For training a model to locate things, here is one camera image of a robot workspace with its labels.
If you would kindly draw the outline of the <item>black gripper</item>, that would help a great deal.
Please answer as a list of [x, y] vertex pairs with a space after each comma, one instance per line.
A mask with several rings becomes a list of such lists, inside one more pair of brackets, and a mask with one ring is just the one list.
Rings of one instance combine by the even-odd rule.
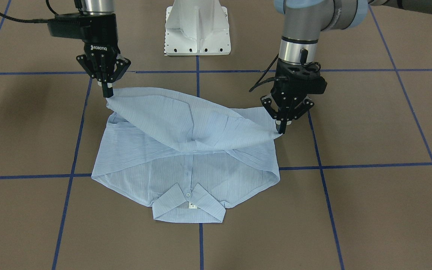
[[104, 98], [114, 95], [113, 83], [120, 80], [131, 65], [118, 46], [115, 14], [81, 16], [77, 19], [84, 42], [82, 66], [100, 82]]
[[[274, 77], [264, 80], [262, 83], [276, 82]], [[285, 134], [290, 121], [297, 120], [305, 114], [314, 102], [308, 97], [310, 94], [281, 93], [273, 87], [270, 94], [261, 97], [262, 106], [271, 118], [276, 120], [276, 129], [279, 134]]]

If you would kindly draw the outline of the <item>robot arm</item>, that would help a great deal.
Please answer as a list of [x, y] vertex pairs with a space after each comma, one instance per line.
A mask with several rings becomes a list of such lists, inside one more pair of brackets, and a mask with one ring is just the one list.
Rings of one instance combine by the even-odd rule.
[[370, 6], [432, 14], [432, 0], [275, 0], [284, 23], [273, 77], [261, 77], [254, 85], [273, 83], [270, 94], [261, 97], [262, 106], [275, 121], [279, 134], [313, 106], [310, 95], [324, 94], [327, 86], [321, 65], [315, 61], [322, 31], [358, 26]]
[[82, 0], [79, 29], [84, 54], [76, 57], [92, 79], [102, 87], [103, 97], [113, 96], [113, 83], [120, 80], [131, 61], [118, 47], [118, 30], [112, 0]]

